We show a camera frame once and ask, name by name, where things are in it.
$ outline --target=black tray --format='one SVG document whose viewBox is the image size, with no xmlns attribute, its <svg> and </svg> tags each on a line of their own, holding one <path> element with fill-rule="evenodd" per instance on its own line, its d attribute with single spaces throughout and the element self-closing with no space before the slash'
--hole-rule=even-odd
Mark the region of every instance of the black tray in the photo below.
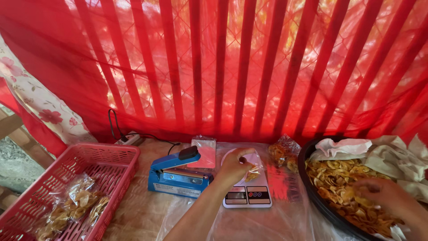
<svg viewBox="0 0 428 241">
<path fill-rule="evenodd" d="M 316 150 L 315 145 L 322 139 L 330 138 L 334 142 L 338 142 L 343 139 L 348 139 L 349 137 L 343 136 L 322 136 L 319 138 L 314 138 L 307 142 L 300 150 L 298 158 L 298 168 L 299 174 L 302 178 L 302 182 L 305 185 L 306 192 L 308 193 L 309 199 L 315 205 L 315 207 L 336 227 L 342 231 L 356 236 L 364 241 L 382 241 L 380 238 L 377 238 L 369 233 L 364 232 L 363 230 L 356 227 L 354 224 L 350 223 L 344 217 L 340 216 L 335 210 L 333 210 L 328 203 L 321 198 L 318 194 L 317 189 L 309 180 L 309 176 L 306 174 L 305 170 L 305 160 L 311 156 L 311 154 Z"/>
</svg>

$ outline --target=impulse heat sealer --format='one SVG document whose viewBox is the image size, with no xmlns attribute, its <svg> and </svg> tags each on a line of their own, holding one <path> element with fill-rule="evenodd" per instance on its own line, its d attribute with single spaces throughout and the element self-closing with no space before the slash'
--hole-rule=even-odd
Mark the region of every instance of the impulse heat sealer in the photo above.
<svg viewBox="0 0 428 241">
<path fill-rule="evenodd" d="M 197 146 L 153 161 L 150 166 L 148 190 L 178 196 L 198 198 L 213 181 L 211 173 L 174 168 L 201 158 Z"/>
</svg>

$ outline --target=white scale platform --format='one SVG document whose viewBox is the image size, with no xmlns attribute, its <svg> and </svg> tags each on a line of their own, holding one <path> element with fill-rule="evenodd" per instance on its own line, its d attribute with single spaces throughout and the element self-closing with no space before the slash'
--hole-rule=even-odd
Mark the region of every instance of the white scale platform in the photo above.
<svg viewBox="0 0 428 241">
<path fill-rule="evenodd" d="M 233 150 L 228 151 L 223 156 L 222 164 L 227 154 Z M 251 163 L 257 160 L 262 162 L 257 154 L 248 154 L 244 157 Z M 249 182 L 245 182 L 244 179 L 234 185 L 226 194 L 223 199 L 223 206 L 225 208 L 270 208 L 272 206 L 272 198 L 270 197 L 265 172 L 262 171 L 258 178 Z"/>
</svg>

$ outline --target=wooden beam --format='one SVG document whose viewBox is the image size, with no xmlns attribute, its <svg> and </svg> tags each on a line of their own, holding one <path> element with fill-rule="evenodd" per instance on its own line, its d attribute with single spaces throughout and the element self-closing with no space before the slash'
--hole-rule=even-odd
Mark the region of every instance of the wooden beam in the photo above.
<svg viewBox="0 0 428 241">
<path fill-rule="evenodd" d="M 0 120 L 0 140 L 7 137 L 10 133 L 21 127 L 22 123 L 21 117 L 17 114 L 8 116 Z"/>
<path fill-rule="evenodd" d="M 13 117 L 14 115 L 8 116 L 2 109 L 0 109 L 0 129 L 3 129 L 3 121 Z M 40 166 L 47 169 L 53 162 L 54 159 L 43 147 L 22 127 L 13 129 L 9 133 L 9 138 L 13 140 L 25 153 L 33 158 Z"/>
</svg>

